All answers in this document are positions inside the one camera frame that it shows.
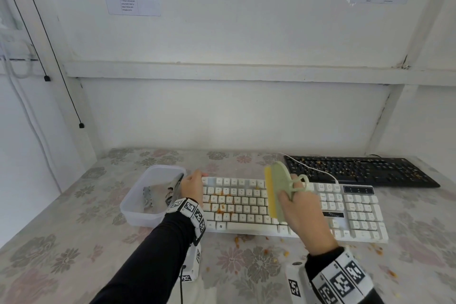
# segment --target desk surface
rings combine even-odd
[[[119,211],[148,166],[262,178],[277,159],[259,152],[110,151],[0,249],[0,301],[88,303],[151,231],[129,226]],[[390,242],[351,249],[386,303],[456,304],[456,185],[411,160],[442,188],[377,189]],[[206,288],[217,287],[218,303],[291,303],[284,264],[306,254],[295,238],[207,233],[200,274]]]

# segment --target black keyboard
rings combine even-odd
[[[309,167],[331,173],[340,184],[439,188],[440,185],[407,159],[398,157],[292,156]],[[308,169],[284,157],[290,173],[305,174],[313,183],[333,183],[324,173]]]

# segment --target hand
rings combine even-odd
[[[292,174],[291,178],[295,179],[297,175]],[[293,187],[303,187],[302,182],[294,183]],[[311,255],[320,255],[338,247],[316,194],[310,191],[298,191],[294,193],[293,201],[290,201],[288,194],[282,191],[277,198],[282,206],[285,220]]]
[[[207,177],[207,173],[201,173],[199,169],[182,179],[180,182],[180,192],[182,197],[192,198],[202,207],[202,179]]]

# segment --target spacebar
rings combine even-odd
[[[248,224],[244,222],[227,222],[227,230],[277,233],[277,225]]]

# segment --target keyboard cable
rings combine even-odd
[[[313,169],[314,171],[318,171],[318,172],[322,172],[322,173],[324,173],[324,174],[327,174],[327,175],[331,176],[331,178],[334,179],[334,181],[336,182],[336,184],[339,184],[339,182],[337,181],[336,177],[334,177],[331,173],[322,171],[322,170],[320,170],[320,169],[314,169],[313,167],[307,166],[305,163],[302,163],[302,162],[296,160],[295,158],[293,158],[293,157],[291,157],[291,156],[289,156],[289,155],[287,155],[287,154],[284,154],[284,153],[282,153],[282,152],[279,152],[279,154],[282,154],[282,155],[284,155],[284,156],[286,156],[286,157],[289,157],[289,158],[292,159],[293,161],[295,161],[295,162],[297,162],[297,163],[300,163],[301,165],[307,167],[308,169]]]

